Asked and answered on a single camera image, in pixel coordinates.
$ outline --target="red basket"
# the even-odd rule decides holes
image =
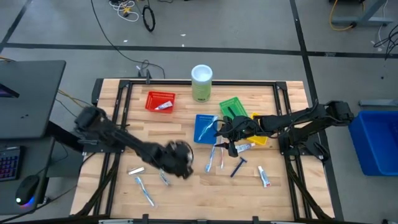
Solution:
[[[174,99],[175,99],[175,93],[150,91],[148,92],[148,98],[147,98],[147,103],[145,105],[145,109],[158,113],[171,113],[173,112]],[[155,110],[156,107],[168,101],[171,101],[173,106],[166,108],[164,110]]]

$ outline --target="blue container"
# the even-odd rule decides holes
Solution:
[[[361,111],[349,131],[365,175],[398,175],[398,111]]]
[[[214,137],[216,131],[213,127],[207,129],[207,131],[203,134],[201,139],[199,140],[200,134],[202,131],[209,125],[213,123],[214,115],[207,114],[197,114],[197,118],[195,120],[195,133],[193,134],[193,141],[196,143],[202,144],[211,144],[214,145],[217,142],[217,138]]]

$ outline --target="wooden table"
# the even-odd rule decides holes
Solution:
[[[105,79],[101,89],[98,107],[110,115],[113,113],[118,83],[118,79]],[[308,103],[303,83],[287,82],[287,87],[292,111],[306,108]],[[145,110],[147,94],[151,90],[177,94],[172,114]],[[239,158],[229,157],[225,151],[224,169],[221,169],[221,153],[217,149],[211,171],[209,174],[205,173],[211,146],[193,142],[195,116],[221,116],[219,102],[234,96],[239,97],[249,114],[276,114],[274,94],[272,88],[267,86],[213,86],[211,100],[197,103],[192,99],[190,86],[134,85],[127,120],[130,126],[127,130],[143,141],[161,144],[166,144],[171,139],[187,141],[195,153],[194,174],[188,180],[167,175],[172,183],[171,187],[167,187],[160,180],[158,170],[143,163],[133,150],[126,150],[121,156],[111,217],[141,218],[142,214],[148,213],[149,218],[159,219],[251,220],[252,216],[258,216],[260,220],[293,220],[285,162],[280,155],[277,140],[268,139],[265,146],[256,146],[242,152],[241,155],[248,163],[238,170],[234,178],[229,175],[238,164]],[[103,156],[93,156],[82,168],[71,213],[79,211],[96,190]],[[312,156],[302,156],[302,164],[308,191],[325,213],[333,217],[322,163]],[[271,187],[262,187],[257,166],[264,168]],[[127,171],[135,167],[146,169],[140,177],[157,204],[155,208],[149,205],[134,178],[127,175]],[[304,217],[302,197],[298,190],[296,192],[300,214]],[[107,195],[104,194],[103,197],[102,212]]]

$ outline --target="blue bin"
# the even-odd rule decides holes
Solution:
[[[211,123],[213,123],[214,115],[197,114],[195,119],[195,132],[193,134],[193,141],[202,144],[214,145],[217,142],[217,138],[214,136],[216,131],[214,128],[209,128],[199,140],[201,132]]]
[[[365,175],[398,175],[398,111],[361,111],[349,131]]]

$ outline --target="gray floor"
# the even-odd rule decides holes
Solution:
[[[151,2],[157,24],[148,33],[142,21],[130,23],[118,18],[107,0],[94,0],[105,32],[115,45],[160,47],[228,47],[300,50],[289,0],[175,0],[173,4]],[[0,39],[16,18],[24,0],[0,0]],[[307,50],[324,52],[374,53],[377,27],[335,32],[328,26],[331,5],[327,0],[296,0]],[[390,0],[388,16],[395,16],[398,2]],[[336,15],[360,14],[361,6],[339,3]],[[384,37],[389,27],[382,30]],[[95,21],[89,0],[33,0],[9,43],[108,45]],[[149,59],[166,70],[167,78],[189,78],[193,66],[209,65],[217,79],[302,80],[309,89],[301,56],[204,53],[124,52],[136,60]],[[134,77],[135,63],[112,50],[54,50],[5,48],[1,55],[15,60],[66,60],[61,89],[90,101],[93,82],[99,77]],[[310,57],[320,102],[347,101],[357,114],[360,99],[395,98],[398,89],[396,59]],[[161,71],[151,68],[153,77]],[[74,113],[79,108],[58,97]],[[58,103],[51,120],[65,129],[73,128],[73,117]],[[397,177],[367,177],[361,172],[347,128],[327,130],[345,220],[379,223],[383,218],[398,220]],[[81,157],[72,156],[78,166]],[[74,186],[77,177],[52,179],[49,196]],[[65,217],[74,192],[52,206],[20,220]]]

